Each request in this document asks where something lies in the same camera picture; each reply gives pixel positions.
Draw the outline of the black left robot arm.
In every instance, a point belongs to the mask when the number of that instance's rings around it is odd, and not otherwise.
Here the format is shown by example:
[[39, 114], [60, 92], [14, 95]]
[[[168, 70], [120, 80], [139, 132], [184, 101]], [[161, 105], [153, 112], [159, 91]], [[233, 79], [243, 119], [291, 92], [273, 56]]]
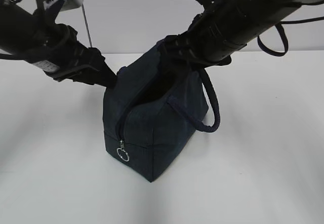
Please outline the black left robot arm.
[[57, 82], [72, 80], [113, 88], [116, 74], [97, 48], [86, 47], [59, 13], [84, 0], [1, 0], [1, 59], [24, 60]]

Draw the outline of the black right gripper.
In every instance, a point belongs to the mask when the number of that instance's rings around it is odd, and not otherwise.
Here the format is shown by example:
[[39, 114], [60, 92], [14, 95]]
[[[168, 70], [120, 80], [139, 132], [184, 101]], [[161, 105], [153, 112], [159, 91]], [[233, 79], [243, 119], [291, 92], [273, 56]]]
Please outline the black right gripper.
[[241, 8], [210, 8], [196, 15], [188, 29], [169, 35], [161, 52], [192, 67], [224, 66], [231, 54], [248, 43], [248, 12]]

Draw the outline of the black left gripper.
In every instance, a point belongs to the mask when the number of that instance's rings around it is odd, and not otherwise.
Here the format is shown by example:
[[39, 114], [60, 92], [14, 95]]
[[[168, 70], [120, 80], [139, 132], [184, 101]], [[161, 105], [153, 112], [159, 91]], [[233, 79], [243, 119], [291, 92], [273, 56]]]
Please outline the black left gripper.
[[80, 43], [71, 26], [55, 24], [36, 27], [29, 32], [27, 62], [52, 79], [97, 84], [109, 89], [115, 87], [117, 75], [106, 65], [101, 52]]

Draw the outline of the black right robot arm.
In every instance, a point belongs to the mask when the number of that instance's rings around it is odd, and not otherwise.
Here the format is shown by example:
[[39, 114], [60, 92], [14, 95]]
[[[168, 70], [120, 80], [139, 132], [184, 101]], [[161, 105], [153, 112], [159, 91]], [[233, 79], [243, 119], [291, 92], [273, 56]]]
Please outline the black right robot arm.
[[281, 21], [301, 8], [323, 0], [196, 0], [204, 11], [189, 28], [167, 36], [160, 46], [167, 56], [193, 67], [224, 66], [231, 55], [269, 28], [282, 30]]

